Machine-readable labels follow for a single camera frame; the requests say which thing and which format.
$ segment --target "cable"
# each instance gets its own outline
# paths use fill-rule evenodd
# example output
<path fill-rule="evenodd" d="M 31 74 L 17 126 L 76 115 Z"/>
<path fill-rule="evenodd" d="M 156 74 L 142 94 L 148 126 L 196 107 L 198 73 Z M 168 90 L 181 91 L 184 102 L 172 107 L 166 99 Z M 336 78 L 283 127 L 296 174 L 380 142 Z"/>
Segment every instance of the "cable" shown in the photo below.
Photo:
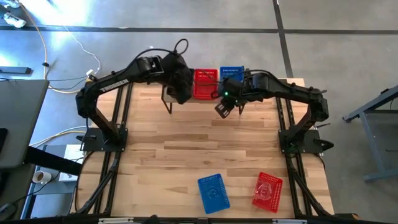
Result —
<path fill-rule="evenodd" d="M 85 133 L 85 135 L 83 136 L 83 138 L 81 139 L 81 143 L 80 143 L 80 150 L 82 150 L 83 149 L 83 143 L 84 143 L 84 140 L 85 140 L 85 138 L 86 138 L 86 136 L 87 136 L 87 132 L 88 132 L 88 118 L 86 118 L 86 133 Z M 77 177 L 77 182 L 76 182 L 76 192 L 75 192 L 75 212 L 77 212 L 77 186 L 79 185 L 79 179 L 80 179 L 80 175 Z"/>
<path fill-rule="evenodd" d="M 34 146 L 34 145 L 38 144 L 35 147 L 39 147 L 39 146 L 43 145 L 44 143 L 48 142 L 49 140 L 51 140 L 53 138 L 56 138 L 56 137 L 59 137 L 59 136 L 63 136 L 65 134 L 71 134 L 71 133 L 85 133 L 85 132 L 84 131 L 66 131 L 64 133 L 56 134 L 56 135 L 50 136 L 50 137 L 48 137 L 48 138 L 46 138 L 44 140 L 41 140 L 39 142 L 35 142 L 33 144 L 30 144 L 29 146 Z"/>
<path fill-rule="evenodd" d="M 314 155 L 321 160 L 321 162 L 323 164 L 323 169 L 326 170 L 325 161 L 323 161 L 322 157 L 318 153 L 314 153 Z"/>
<path fill-rule="evenodd" d="M 170 53 L 170 54 L 181 55 L 181 54 L 178 54 L 176 48 L 177 48 L 178 44 L 181 43 L 181 41 L 183 41 L 183 40 L 185 40 L 185 41 L 187 42 L 187 46 L 185 47 L 184 51 L 183 51 L 181 54 L 185 53 L 185 52 L 187 51 L 187 49 L 188 49 L 188 46 L 189 46 L 189 43 L 188 43 L 188 40 L 187 40 L 187 39 L 180 39 L 180 40 L 175 44 L 174 51 L 167 50 L 167 49 L 159 49 L 159 48 L 153 48 L 153 49 L 143 50 L 141 53 L 139 53 L 139 54 L 129 63 L 129 65 L 124 69 L 123 72 L 121 72 L 121 74 L 123 74 L 125 71 L 129 70 L 129 69 L 132 67 L 132 65 L 134 64 L 134 62 L 136 62 L 137 58 L 140 57 L 141 55 L 143 55 L 144 53 L 147 53 L 147 52 L 151 52 L 151 51 L 163 51 L 163 52 L 167 52 L 167 53 Z"/>
<path fill-rule="evenodd" d="M 79 85 L 83 81 L 86 81 L 86 80 L 85 79 L 84 80 L 80 80 L 78 83 L 76 83 L 74 86 L 72 86 L 70 88 L 54 88 L 54 87 L 51 87 L 51 88 L 53 90 L 71 90 L 71 89 L 75 88 L 77 85 Z"/>
<path fill-rule="evenodd" d="M 44 38 L 43 38 L 43 35 L 42 35 L 42 33 L 40 32 L 40 30 L 39 30 L 39 28 L 37 27 L 37 25 L 36 25 L 36 23 L 35 23 L 35 21 L 33 20 L 33 18 L 32 18 L 32 16 L 30 16 L 30 13 L 27 11 L 27 9 L 25 8 L 25 6 L 23 5 L 23 3 L 21 3 L 21 2 L 19 2 L 18 0 L 16 0 L 20 5 L 21 5 L 21 8 L 22 8 L 22 10 L 26 13 L 26 16 L 29 18 L 29 20 L 32 22 L 32 24 L 33 24 L 33 26 L 36 28 L 36 30 L 37 30 L 37 32 L 39 33 L 39 35 L 40 35 L 40 38 L 41 38 L 41 40 L 42 40 L 42 43 L 43 43 L 43 47 L 44 47 L 44 62 L 43 62 L 43 78 L 46 80 L 47 79 L 47 76 L 48 76 L 48 74 L 47 74 L 47 67 L 49 66 L 49 64 L 48 64 L 48 61 L 47 61 L 47 46 L 46 46 L 46 44 L 45 44 L 45 41 L 44 41 Z M 101 66 L 101 62 L 96 58 L 96 56 L 94 55 L 94 57 L 95 57 L 95 59 L 98 61 L 98 63 L 99 63 L 99 67 L 98 68 L 100 68 L 100 66 Z M 49 89 L 52 89 L 53 91 L 56 91 L 56 92 L 58 92 L 58 93 L 64 93 L 64 94 L 74 94 L 74 93 L 78 93 L 80 90 L 74 90 L 74 91 L 61 91 L 61 89 L 56 89 L 56 88 L 53 88 L 51 85 L 49 85 Z"/>
<path fill-rule="evenodd" d="M 63 79 L 63 80 L 48 80 L 48 81 L 50 81 L 50 82 L 58 82 L 58 81 L 78 80 L 78 79 L 81 79 L 81 78 L 87 78 L 87 76 L 85 75 L 85 76 L 79 77 L 79 78 L 67 78 L 67 79 Z"/>
<path fill-rule="evenodd" d="M 100 62 L 100 60 L 98 60 L 98 58 L 97 58 L 97 56 L 96 56 L 95 54 L 93 54 L 93 53 L 87 51 L 87 50 L 83 47 L 83 44 L 81 44 L 78 40 L 76 40 L 76 38 L 75 38 L 75 36 L 73 35 L 73 33 L 70 32 L 66 26 L 64 26 L 64 25 L 62 25 L 62 26 L 69 32 L 70 36 L 73 38 L 73 40 L 75 40 L 75 41 L 80 45 L 81 49 L 82 49 L 84 52 L 88 53 L 89 55 L 92 55 L 92 56 L 95 58 L 95 60 L 97 60 L 97 62 L 98 62 L 98 68 L 97 68 L 97 71 L 95 71 L 95 73 L 94 73 L 94 75 L 96 75 L 96 74 L 98 73 L 98 71 L 101 69 L 101 62 Z"/>
<path fill-rule="evenodd" d="M 72 159 L 72 161 L 76 160 L 75 162 L 77 162 L 77 161 L 79 161 L 80 159 L 83 159 L 83 158 L 84 158 L 84 157 L 80 157 L 80 158 L 78 158 L 78 159 Z M 29 196 L 31 196 L 31 195 L 33 195 L 33 194 L 36 194 L 37 192 L 41 191 L 47 184 L 49 184 L 49 183 L 51 183 L 52 181 L 54 181 L 54 180 L 60 175 L 60 173 L 61 173 L 61 172 L 58 172 L 58 174 L 57 174 L 54 178 L 52 178 L 50 181 L 48 181 L 47 183 L 45 183 L 39 190 L 36 190 L 35 192 L 32 192 L 32 193 L 27 194 L 27 195 L 25 195 L 25 196 L 23 196 L 23 197 L 20 197 L 19 199 L 13 201 L 13 202 L 11 203 L 11 205 L 14 205 L 14 204 L 17 203 L 19 200 L 22 200 L 22 199 L 24 199 L 24 198 L 27 198 L 27 197 L 29 197 Z"/>
<path fill-rule="evenodd" d="M 187 43 L 187 46 L 185 47 L 185 49 L 181 53 L 179 53 L 180 55 L 184 54 L 188 50 L 188 46 L 189 46 L 188 40 L 185 39 L 185 38 L 180 39 L 174 46 L 174 51 L 177 53 L 177 46 L 183 41 L 185 41 Z"/>
<path fill-rule="evenodd" d="M 53 136 L 50 136 L 50 137 L 48 137 L 48 138 L 46 138 L 46 139 L 43 139 L 43 140 L 38 141 L 38 142 L 36 142 L 36 143 L 30 144 L 29 146 L 34 146 L 34 145 L 39 144 L 39 143 L 43 144 L 43 143 L 45 143 L 45 142 L 47 142 L 47 141 L 49 141 L 49 140 L 51 140 L 51 139 L 53 139 L 53 138 L 55 138 L 55 137 L 58 137 L 58 136 L 61 136 L 61 135 L 64 135 L 64 134 L 69 134 L 69 133 L 84 133 L 84 131 L 72 131 L 72 132 L 69 132 L 69 131 L 70 131 L 70 130 L 73 130 L 73 129 L 85 128 L 85 127 L 86 127 L 86 126 L 79 126 L 79 127 L 68 128 L 68 129 L 63 130 L 63 131 L 61 131 L 61 132 L 59 132 L 59 133 L 57 133 L 57 134 L 54 134 Z"/>
<path fill-rule="evenodd" d="M 80 176 L 81 176 L 81 172 L 83 171 L 83 167 L 85 165 L 85 162 L 90 158 L 90 156 L 93 154 L 94 152 L 89 152 L 86 156 L 86 159 L 83 161 L 83 163 L 81 164 L 81 170 L 80 170 L 80 175 L 77 177 L 77 181 L 76 181 L 76 192 L 75 192 L 75 212 L 78 211 L 77 209 L 77 198 L 78 198 L 78 188 L 79 188 L 79 180 L 80 180 Z"/>

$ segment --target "bracket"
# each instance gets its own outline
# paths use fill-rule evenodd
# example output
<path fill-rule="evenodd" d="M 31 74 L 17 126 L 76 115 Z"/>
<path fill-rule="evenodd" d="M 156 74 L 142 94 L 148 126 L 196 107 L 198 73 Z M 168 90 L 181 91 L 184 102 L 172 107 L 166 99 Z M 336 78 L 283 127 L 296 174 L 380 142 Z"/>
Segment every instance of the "bracket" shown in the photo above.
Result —
<path fill-rule="evenodd" d="M 89 128 L 84 139 L 82 151 L 86 152 L 122 152 L 125 150 L 127 143 L 128 129 L 118 129 L 121 137 L 119 143 L 106 142 L 100 128 Z"/>
<path fill-rule="evenodd" d="M 298 144 L 293 144 L 287 140 L 289 130 L 279 130 L 280 150 L 284 154 L 290 153 L 323 153 L 333 147 L 330 141 L 322 140 L 318 130 L 308 130 L 304 135 L 304 140 Z"/>

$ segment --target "white cable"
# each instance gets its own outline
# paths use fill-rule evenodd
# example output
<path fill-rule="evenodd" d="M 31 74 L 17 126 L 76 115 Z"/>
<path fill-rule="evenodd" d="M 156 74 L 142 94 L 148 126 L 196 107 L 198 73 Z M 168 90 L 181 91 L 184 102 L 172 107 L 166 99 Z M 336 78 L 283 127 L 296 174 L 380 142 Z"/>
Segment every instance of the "white cable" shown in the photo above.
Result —
<path fill-rule="evenodd" d="M 73 33 L 70 32 L 66 26 L 64 26 L 64 25 L 62 25 L 62 26 L 68 31 L 68 33 L 69 33 L 70 36 L 73 38 L 73 40 L 75 40 L 78 44 L 80 44 L 80 47 L 81 47 L 81 49 L 82 49 L 84 52 L 88 53 L 89 55 L 92 55 L 92 56 L 95 58 L 95 60 L 97 60 L 97 62 L 98 62 L 98 68 L 97 68 L 97 71 L 95 71 L 95 73 L 94 73 L 94 74 L 96 75 L 96 74 L 98 73 L 98 71 L 101 69 L 101 62 L 100 62 L 100 60 L 98 60 L 98 58 L 97 58 L 97 56 L 96 56 L 95 54 L 93 54 L 93 53 L 87 51 L 87 50 L 83 47 L 83 44 L 81 44 L 78 40 L 76 40 L 76 38 L 75 38 L 75 36 L 73 35 Z"/>
<path fill-rule="evenodd" d="M 36 147 L 39 147 L 39 146 L 41 146 L 42 144 L 46 143 L 47 141 L 49 141 L 49 140 L 51 140 L 51 139 L 53 139 L 53 138 L 55 138 L 55 137 L 58 137 L 58 136 L 60 136 L 60 135 L 63 135 L 63 134 L 69 134 L 69 133 L 85 133 L 85 131 L 72 131 L 72 132 L 69 132 L 70 130 L 78 129 L 78 128 L 86 128 L 86 126 L 79 126 L 79 127 L 73 127 L 73 128 L 65 129 L 65 130 L 63 130 L 63 131 L 61 131 L 61 132 L 59 132 L 59 133 L 57 133 L 57 134 L 54 134 L 53 136 L 50 136 L 50 137 L 45 138 L 45 139 L 43 139 L 43 140 L 41 140 L 41 141 L 35 142 L 35 143 L 33 143 L 33 144 L 30 144 L 29 146 L 34 146 L 34 145 L 36 145 L 36 144 L 39 144 L 39 145 L 36 146 Z"/>

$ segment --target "mounting plate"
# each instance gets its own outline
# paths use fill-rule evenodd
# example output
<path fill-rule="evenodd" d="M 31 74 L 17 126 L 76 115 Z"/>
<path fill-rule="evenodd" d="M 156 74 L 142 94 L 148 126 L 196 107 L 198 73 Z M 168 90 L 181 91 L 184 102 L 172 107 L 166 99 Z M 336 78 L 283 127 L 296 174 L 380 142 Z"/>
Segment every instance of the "mounting plate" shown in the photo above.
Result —
<path fill-rule="evenodd" d="M 96 139 L 85 139 L 82 151 L 123 152 L 126 148 L 128 129 L 118 130 L 121 133 L 122 140 L 118 144 L 111 142 L 104 144 L 105 139 L 100 128 L 89 128 L 86 136 L 96 136 Z"/>
<path fill-rule="evenodd" d="M 322 153 L 322 144 L 317 140 L 320 139 L 319 132 L 317 130 L 308 130 L 305 133 L 303 143 L 290 146 L 289 142 L 286 141 L 286 136 L 289 130 L 279 130 L 279 144 L 280 150 L 284 154 L 288 153 Z"/>

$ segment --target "metal bar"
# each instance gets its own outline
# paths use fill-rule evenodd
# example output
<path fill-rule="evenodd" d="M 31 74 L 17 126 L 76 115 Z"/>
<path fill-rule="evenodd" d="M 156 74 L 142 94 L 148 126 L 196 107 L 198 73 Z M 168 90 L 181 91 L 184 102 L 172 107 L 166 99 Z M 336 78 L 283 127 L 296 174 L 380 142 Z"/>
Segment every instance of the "metal bar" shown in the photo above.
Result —
<path fill-rule="evenodd" d="M 30 74 L 32 73 L 32 69 L 28 67 L 9 67 L 9 66 L 0 66 L 0 73 L 9 73 L 9 74 Z"/>
<path fill-rule="evenodd" d="M 243 109 L 244 109 L 244 105 L 243 106 L 239 106 L 239 115 L 241 115 L 243 113 Z"/>
<path fill-rule="evenodd" d="M 397 97 L 398 97 L 398 85 L 385 91 L 384 93 L 381 93 L 378 97 L 369 101 L 360 108 L 354 110 L 350 114 L 343 116 L 343 120 L 348 123 L 352 121 L 354 118 L 358 118 L 362 112 L 366 110 L 375 110 L 378 107 L 386 104 L 387 102 L 390 102 L 391 100 Z"/>
<path fill-rule="evenodd" d="M 292 126 L 295 124 L 294 115 L 293 115 L 293 107 L 292 107 L 292 102 L 288 99 L 286 99 L 286 108 L 287 108 L 287 116 L 289 118 L 289 123 Z M 298 168 L 298 175 L 303 180 L 304 184 L 307 185 L 307 181 L 305 180 L 304 165 L 303 165 L 301 153 L 296 153 L 296 162 L 297 162 L 297 168 Z M 308 197 L 306 195 L 304 195 L 303 199 L 304 199 L 305 213 L 307 215 L 312 215 L 312 209 L 311 209 L 310 202 L 308 201 Z"/>
<path fill-rule="evenodd" d="M 368 174 L 364 175 L 363 179 L 365 182 L 370 182 L 372 180 L 381 180 L 389 177 L 396 177 L 398 176 L 398 169 L 390 169 L 390 170 L 384 170 L 382 172 L 378 172 L 375 174 Z"/>
<path fill-rule="evenodd" d="M 172 114 L 172 110 L 173 110 L 173 103 L 170 103 L 170 107 L 169 106 L 167 106 L 167 103 L 166 103 L 166 101 L 164 101 L 164 90 L 166 89 L 166 86 L 164 85 L 164 86 L 162 86 L 162 102 L 163 102 L 163 104 L 164 104 L 164 106 L 166 107 L 166 109 L 167 109 L 167 112 L 169 112 L 169 114 Z"/>
<path fill-rule="evenodd" d="M 284 111 L 282 109 L 282 102 L 279 97 L 276 97 L 276 106 L 277 106 L 277 111 L 278 111 L 280 128 L 285 130 L 286 125 L 285 125 L 285 119 L 284 119 Z M 286 160 L 286 165 L 287 165 L 287 175 L 289 176 L 289 186 L 290 186 L 290 194 L 292 195 L 294 217 L 297 217 L 297 215 L 301 214 L 301 211 L 300 211 L 300 206 L 299 206 L 299 198 L 297 197 L 297 190 L 296 190 L 296 184 L 295 184 L 294 178 L 293 178 L 293 173 L 291 172 L 291 170 L 288 167 L 289 162 L 292 162 L 291 158 L 288 156 L 288 154 L 285 154 L 285 160 Z"/>
<path fill-rule="evenodd" d="M 118 114 L 119 114 L 119 109 L 120 109 L 120 102 L 121 102 L 121 98 L 122 98 L 122 93 L 123 93 L 123 86 L 118 88 L 118 93 L 116 95 L 116 101 L 114 103 L 113 115 L 112 115 L 112 122 L 114 124 L 116 124 L 116 122 L 118 120 Z M 108 170 L 110 157 L 111 157 L 111 153 L 110 152 L 105 152 L 104 161 L 102 163 L 101 176 L 99 177 L 99 182 L 100 183 L 104 179 L 104 177 L 106 175 L 106 171 Z M 94 211 L 93 211 L 94 214 L 98 214 L 100 212 L 102 196 L 103 196 L 103 192 L 100 193 L 97 201 L 95 202 Z"/>
<path fill-rule="evenodd" d="M 149 217 L 133 217 L 134 222 L 142 223 Z M 197 223 L 197 217 L 159 217 L 161 223 Z M 273 223 L 272 218 L 208 218 L 208 223 Z"/>
<path fill-rule="evenodd" d="M 128 117 L 129 108 L 130 108 L 130 99 L 131 99 L 131 94 L 132 94 L 132 86 L 133 86 L 132 83 L 128 84 L 128 86 L 127 86 L 126 100 L 124 101 L 124 109 L 123 109 L 123 115 L 122 115 L 122 124 L 121 124 L 121 127 L 120 127 L 121 129 L 126 128 L 127 117 Z M 113 175 L 113 177 L 111 179 L 110 186 L 109 186 L 108 200 L 106 201 L 106 206 L 105 206 L 104 213 L 110 214 L 112 212 L 114 190 L 116 188 L 116 181 L 118 179 L 120 158 L 121 158 L 121 152 L 116 152 L 114 159 L 117 159 L 118 163 L 116 164 L 115 174 Z"/>
<path fill-rule="evenodd" d="M 361 112 L 359 114 L 359 117 L 361 118 L 362 125 L 365 130 L 365 134 L 369 139 L 369 144 L 372 149 L 373 157 L 376 160 L 377 169 L 379 170 L 379 172 L 382 172 L 385 170 L 383 159 L 379 153 L 379 150 L 377 149 L 377 144 L 374 140 L 374 136 L 373 136 L 371 128 L 369 126 L 368 120 L 366 119 L 366 114 L 364 112 Z"/>
<path fill-rule="evenodd" d="M 77 176 L 80 175 L 81 170 L 81 164 L 77 162 L 55 156 L 30 146 L 27 148 L 24 162 Z"/>

